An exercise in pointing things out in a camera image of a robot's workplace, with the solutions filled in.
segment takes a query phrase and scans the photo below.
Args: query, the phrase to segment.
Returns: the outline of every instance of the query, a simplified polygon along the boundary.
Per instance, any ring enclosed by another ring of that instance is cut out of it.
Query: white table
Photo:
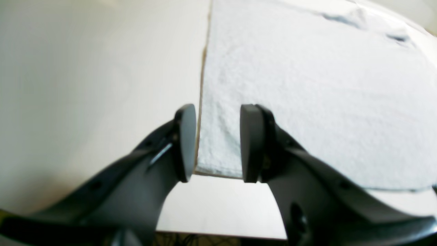
[[[288,2],[334,13],[356,7]],[[209,10],[208,0],[3,1],[0,207],[43,208],[128,153],[181,105],[198,110]],[[408,31],[437,64],[436,39]],[[431,190],[370,193],[405,212],[437,214]],[[198,175],[170,193],[157,229],[286,238],[266,184]]]

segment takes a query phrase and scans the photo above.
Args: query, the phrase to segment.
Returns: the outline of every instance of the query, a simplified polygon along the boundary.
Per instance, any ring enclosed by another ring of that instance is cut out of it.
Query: white towel
[[[253,103],[358,185],[436,183],[437,73],[405,33],[274,0],[214,0],[210,25],[197,171],[241,177]]]

